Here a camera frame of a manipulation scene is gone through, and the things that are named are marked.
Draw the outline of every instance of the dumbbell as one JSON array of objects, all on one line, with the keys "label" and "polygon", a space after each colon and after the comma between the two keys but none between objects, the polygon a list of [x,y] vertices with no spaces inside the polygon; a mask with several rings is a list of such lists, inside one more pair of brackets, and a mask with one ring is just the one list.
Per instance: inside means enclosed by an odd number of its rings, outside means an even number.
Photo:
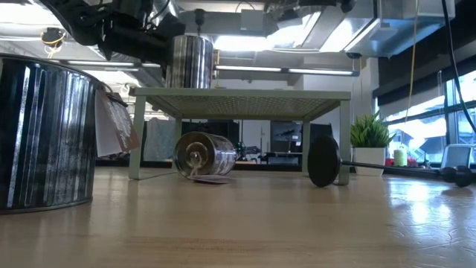
[{"label": "dumbbell", "polygon": [[441,170],[426,170],[342,161],[339,147],[333,137],[321,136],[314,140],[309,148],[307,158],[307,169],[312,183],[320,188],[332,184],[335,178],[337,178],[342,165],[397,171],[415,177],[436,176],[445,182],[455,183],[461,188],[470,185],[473,179],[473,173],[465,166],[445,167]]}]

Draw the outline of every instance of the corrugated metal can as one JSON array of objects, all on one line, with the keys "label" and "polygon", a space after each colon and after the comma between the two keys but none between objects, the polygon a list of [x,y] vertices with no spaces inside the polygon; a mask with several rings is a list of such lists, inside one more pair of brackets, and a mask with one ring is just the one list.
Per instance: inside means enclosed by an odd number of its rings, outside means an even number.
[{"label": "corrugated metal can", "polygon": [[0,214],[92,200],[102,88],[83,71],[0,54]]},{"label": "corrugated metal can", "polygon": [[173,38],[166,81],[169,88],[209,89],[213,44],[200,36]]},{"label": "corrugated metal can", "polygon": [[183,176],[224,176],[233,169],[236,161],[237,152],[233,144],[225,137],[208,133],[183,135],[174,152],[177,171]]}]

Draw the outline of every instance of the potted plant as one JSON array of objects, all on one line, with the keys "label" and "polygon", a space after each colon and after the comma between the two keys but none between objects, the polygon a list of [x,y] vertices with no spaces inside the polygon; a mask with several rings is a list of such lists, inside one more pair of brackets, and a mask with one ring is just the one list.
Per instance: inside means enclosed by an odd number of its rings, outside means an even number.
[{"label": "potted plant", "polygon": [[[381,119],[375,115],[363,115],[356,118],[351,127],[350,142],[355,148],[354,161],[368,164],[384,165],[385,148],[393,140],[388,128]],[[383,170],[356,167],[358,175],[381,176]]]}]

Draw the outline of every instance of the metal mesh tabletop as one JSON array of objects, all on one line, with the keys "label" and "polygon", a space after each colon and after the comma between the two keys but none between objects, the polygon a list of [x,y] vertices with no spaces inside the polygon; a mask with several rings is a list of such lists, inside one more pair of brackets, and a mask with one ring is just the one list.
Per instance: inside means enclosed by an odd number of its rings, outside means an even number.
[{"label": "metal mesh tabletop", "polygon": [[245,89],[134,89],[154,109],[176,118],[312,120],[336,108],[349,92]]}]

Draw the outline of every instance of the black weight plate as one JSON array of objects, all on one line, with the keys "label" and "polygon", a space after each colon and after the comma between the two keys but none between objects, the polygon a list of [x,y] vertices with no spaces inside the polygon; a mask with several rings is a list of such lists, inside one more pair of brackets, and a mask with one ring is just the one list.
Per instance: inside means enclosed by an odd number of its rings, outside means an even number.
[{"label": "black weight plate", "polygon": [[307,171],[312,183],[322,188],[332,184],[341,169],[339,146],[333,137],[321,136],[312,142]]},{"label": "black weight plate", "polygon": [[455,180],[456,186],[461,188],[469,186],[473,178],[473,173],[471,172],[471,170],[465,166],[458,166],[456,167],[456,170],[457,170],[457,175]]}]

